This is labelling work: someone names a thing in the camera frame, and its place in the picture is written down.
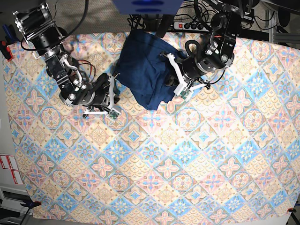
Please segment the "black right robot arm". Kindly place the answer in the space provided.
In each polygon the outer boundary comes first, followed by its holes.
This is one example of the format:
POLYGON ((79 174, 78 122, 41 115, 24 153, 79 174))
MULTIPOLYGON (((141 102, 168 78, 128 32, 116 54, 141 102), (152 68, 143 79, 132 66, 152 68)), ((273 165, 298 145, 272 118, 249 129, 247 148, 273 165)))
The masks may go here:
POLYGON ((45 59, 47 74, 56 81, 61 101, 67 106, 84 106, 84 117, 105 115, 116 120, 121 114, 115 106, 119 101, 114 87, 116 75, 103 73, 95 81, 83 75, 79 62, 65 51, 62 44, 65 36, 47 3, 35 0, 29 9, 14 11, 13 15, 24 41, 32 43, 32 52, 45 59))

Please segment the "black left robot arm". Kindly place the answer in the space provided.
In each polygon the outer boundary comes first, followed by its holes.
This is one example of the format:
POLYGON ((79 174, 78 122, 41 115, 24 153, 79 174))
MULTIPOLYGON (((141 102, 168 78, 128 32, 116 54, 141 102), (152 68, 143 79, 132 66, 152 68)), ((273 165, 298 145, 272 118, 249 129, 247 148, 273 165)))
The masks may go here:
POLYGON ((207 3, 217 10, 210 23, 203 20, 198 1, 195 0, 193 5, 198 22, 210 32, 208 41, 200 44, 196 40, 188 40, 185 43, 186 58, 161 53, 171 66, 165 85, 175 87, 174 94, 184 100, 194 90, 202 87, 210 89, 215 84, 215 81, 204 80, 202 76, 226 70, 233 64, 236 37, 245 15, 245 4, 241 0, 209 0, 207 3))

